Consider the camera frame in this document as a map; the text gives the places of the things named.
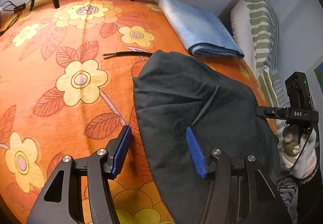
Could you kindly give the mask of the right black sleeve forearm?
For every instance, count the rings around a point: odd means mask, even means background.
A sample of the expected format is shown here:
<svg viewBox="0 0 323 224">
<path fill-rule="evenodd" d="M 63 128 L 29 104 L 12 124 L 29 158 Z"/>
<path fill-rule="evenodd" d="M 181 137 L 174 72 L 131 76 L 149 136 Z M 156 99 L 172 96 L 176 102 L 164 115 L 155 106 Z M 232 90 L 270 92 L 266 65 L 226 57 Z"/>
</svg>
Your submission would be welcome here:
<svg viewBox="0 0 323 224">
<path fill-rule="evenodd" d="M 322 177 L 319 165 L 298 181 L 297 223 L 322 223 Z"/>
</svg>

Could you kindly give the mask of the right grey gloved hand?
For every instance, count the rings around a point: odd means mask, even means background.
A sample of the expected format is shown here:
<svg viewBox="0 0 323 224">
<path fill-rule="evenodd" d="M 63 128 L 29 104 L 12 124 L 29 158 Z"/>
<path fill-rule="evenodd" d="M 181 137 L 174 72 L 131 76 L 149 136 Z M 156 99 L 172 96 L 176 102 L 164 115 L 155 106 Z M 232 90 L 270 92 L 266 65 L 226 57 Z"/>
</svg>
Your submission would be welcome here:
<svg viewBox="0 0 323 224">
<path fill-rule="evenodd" d="M 289 125 L 283 130 L 281 155 L 282 164 L 297 179 L 305 179 L 315 171 L 317 158 L 315 152 L 316 131 L 302 133 L 297 125 Z"/>
</svg>

